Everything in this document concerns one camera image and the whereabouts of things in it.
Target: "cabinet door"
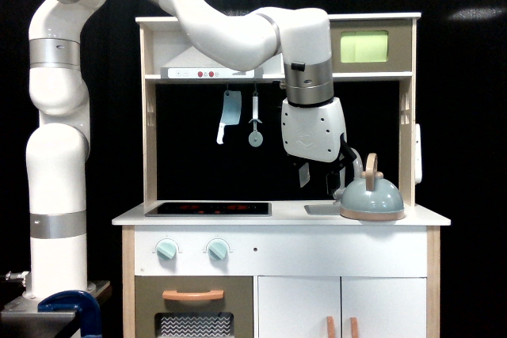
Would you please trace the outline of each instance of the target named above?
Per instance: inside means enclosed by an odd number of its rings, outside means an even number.
[[[258,278],[260,338],[327,338],[328,316],[340,336],[339,277]]]
[[[342,338],[426,338],[426,279],[341,280]]]

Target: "teal kettle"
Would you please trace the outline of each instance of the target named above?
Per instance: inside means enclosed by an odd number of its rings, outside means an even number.
[[[398,188],[377,171],[377,154],[369,154],[361,178],[347,186],[341,197],[340,214],[364,221],[395,221],[405,216]]]

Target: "oven door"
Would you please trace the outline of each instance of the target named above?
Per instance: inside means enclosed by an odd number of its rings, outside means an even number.
[[[254,280],[136,276],[136,338],[253,338]]]

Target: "white countertop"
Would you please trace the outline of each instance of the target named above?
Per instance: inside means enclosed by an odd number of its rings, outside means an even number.
[[[393,222],[366,222],[355,219],[344,218],[339,215],[339,209],[336,208],[337,215],[309,215],[305,210],[306,205],[323,205],[329,210],[333,201],[331,200],[312,200],[312,201],[270,201],[272,205],[272,214],[270,216],[248,216],[248,217],[226,217],[226,216],[151,216],[144,215],[161,205],[164,202],[159,200],[149,206],[141,203],[130,211],[113,219],[115,226],[218,226],[218,225],[238,225],[238,226],[294,226],[294,225],[336,225],[336,226],[450,226],[451,220],[445,218],[423,206],[416,205],[409,207],[405,205],[405,218]],[[173,201],[173,202],[221,202],[221,201]]]

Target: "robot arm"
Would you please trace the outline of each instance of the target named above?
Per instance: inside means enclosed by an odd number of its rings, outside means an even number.
[[[104,1],[46,0],[30,25],[30,96],[40,110],[40,128],[26,153],[36,298],[87,288],[84,172],[90,112],[79,35]],[[252,70],[282,52],[286,151],[319,161],[336,159],[345,124],[334,98],[330,23],[324,11],[264,8],[227,17],[204,0],[149,1],[177,17],[192,44],[226,67]]]
[[[282,52],[291,104],[317,105],[333,97],[330,25],[324,11],[265,8],[227,17],[204,0],[149,1],[177,17],[192,44],[226,67],[252,70]]]

